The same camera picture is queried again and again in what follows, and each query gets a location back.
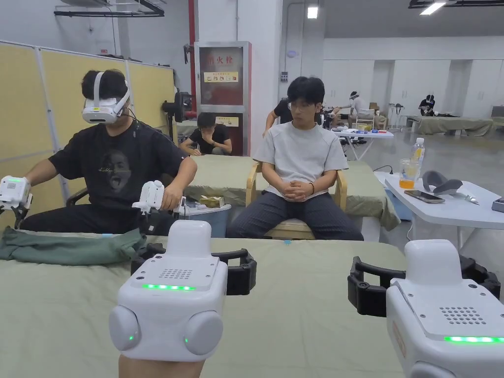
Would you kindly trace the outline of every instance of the mattress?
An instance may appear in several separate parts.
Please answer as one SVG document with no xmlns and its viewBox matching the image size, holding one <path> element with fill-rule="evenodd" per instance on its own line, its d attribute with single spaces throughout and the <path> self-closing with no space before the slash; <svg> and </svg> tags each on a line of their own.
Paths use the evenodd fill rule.
<svg viewBox="0 0 504 378">
<path fill-rule="evenodd" d="M 404 269 L 399 250 L 347 241 L 212 240 L 213 252 L 242 247 L 258 261 L 257 285 L 249 296 L 226 299 L 224 336 L 203 378 L 404 378 L 385 319 L 359 316 L 346 280 L 354 256 Z M 128 265 L 0 261 L 0 376 L 116 378 L 108 315 L 128 276 Z"/>
<path fill-rule="evenodd" d="M 186 195 L 198 199 L 200 196 L 223 196 L 232 206 L 245 206 L 246 182 L 254 161 L 248 156 L 205 155 L 194 157 L 198 164 L 195 179 L 185 190 Z M 374 217 L 387 230 L 401 223 L 394 206 L 376 179 L 371 168 L 361 161 L 349 161 L 345 170 L 348 182 L 348 215 Z M 268 183 L 261 174 L 257 175 L 257 190 L 263 191 Z M 329 189 L 334 194 L 336 187 Z"/>
<path fill-rule="evenodd" d="M 474 119 L 463 117 L 411 117 L 419 122 L 416 132 L 432 135 L 453 130 L 465 130 L 471 137 L 482 137 L 493 130 L 492 119 Z"/>
</svg>

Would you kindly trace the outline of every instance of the black t-shirt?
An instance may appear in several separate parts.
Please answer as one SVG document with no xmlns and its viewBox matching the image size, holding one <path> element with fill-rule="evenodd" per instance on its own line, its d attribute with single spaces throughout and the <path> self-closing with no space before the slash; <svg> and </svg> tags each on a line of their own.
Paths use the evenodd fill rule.
<svg viewBox="0 0 504 378">
<path fill-rule="evenodd" d="M 282 99 L 273 112 L 280 117 L 280 123 L 292 122 L 292 113 L 289 110 L 289 101 Z"/>
<path fill-rule="evenodd" d="M 203 140 L 201 135 L 201 130 L 196 129 L 189 137 L 193 142 L 198 143 L 200 146 L 200 152 L 202 154 L 211 154 L 214 147 Z M 229 139 L 229 133 L 227 131 L 227 126 L 221 123 L 215 125 L 214 134 L 212 135 L 212 140 L 216 143 L 224 144 L 224 141 Z"/>
<path fill-rule="evenodd" d="M 422 115 L 426 115 L 428 113 L 432 113 L 435 104 L 436 104 L 436 101 L 434 101 L 434 100 L 427 101 L 426 99 L 423 99 L 422 102 L 420 102 L 420 106 L 419 107 L 428 106 L 429 109 L 427 111 L 425 111 L 425 110 L 422 109 L 422 110 L 420 110 L 420 113 Z"/>
<path fill-rule="evenodd" d="M 115 137 L 103 124 L 79 131 L 49 160 L 61 176 L 84 178 L 93 205 L 126 210 L 146 182 L 177 176 L 186 156 L 166 135 L 134 121 Z"/>
</svg>

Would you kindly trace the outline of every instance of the ceiling light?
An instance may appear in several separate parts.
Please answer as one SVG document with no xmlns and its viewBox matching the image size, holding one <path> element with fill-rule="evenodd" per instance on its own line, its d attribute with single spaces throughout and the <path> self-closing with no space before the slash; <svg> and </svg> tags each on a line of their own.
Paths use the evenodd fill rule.
<svg viewBox="0 0 504 378">
<path fill-rule="evenodd" d="M 421 16 L 429 16 L 435 11 L 437 11 L 439 8 L 444 7 L 446 5 L 446 2 L 436 2 L 433 3 L 429 8 L 427 8 L 425 11 L 420 13 Z"/>
<path fill-rule="evenodd" d="M 319 13 L 319 7 L 318 6 L 311 6 L 308 7 L 308 18 L 317 18 L 317 14 Z"/>
</svg>

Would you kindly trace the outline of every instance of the green led light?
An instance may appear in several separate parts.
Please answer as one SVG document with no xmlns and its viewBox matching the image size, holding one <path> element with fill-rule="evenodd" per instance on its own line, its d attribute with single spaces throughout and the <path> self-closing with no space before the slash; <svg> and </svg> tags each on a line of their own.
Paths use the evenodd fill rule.
<svg viewBox="0 0 504 378">
<path fill-rule="evenodd" d="M 497 344 L 504 343 L 504 337 L 463 337 L 463 336 L 447 336 L 445 341 L 464 344 Z"/>
<path fill-rule="evenodd" d="M 180 291 L 192 291 L 196 290 L 195 287 L 190 286 L 169 286 L 169 285 L 143 285 L 144 289 L 160 289 L 160 290 L 180 290 Z"/>
</svg>

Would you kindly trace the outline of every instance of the graphic print on t-shirt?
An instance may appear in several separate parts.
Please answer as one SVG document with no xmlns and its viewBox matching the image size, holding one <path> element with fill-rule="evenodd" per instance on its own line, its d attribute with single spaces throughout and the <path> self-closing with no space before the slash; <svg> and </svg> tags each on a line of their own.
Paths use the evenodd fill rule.
<svg viewBox="0 0 504 378">
<path fill-rule="evenodd" d="M 130 162 L 118 150 L 109 150 L 103 156 L 99 171 L 106 174 L 107 182 L 115 193 L 119 193 L 131 177 Z"/>
</svg>

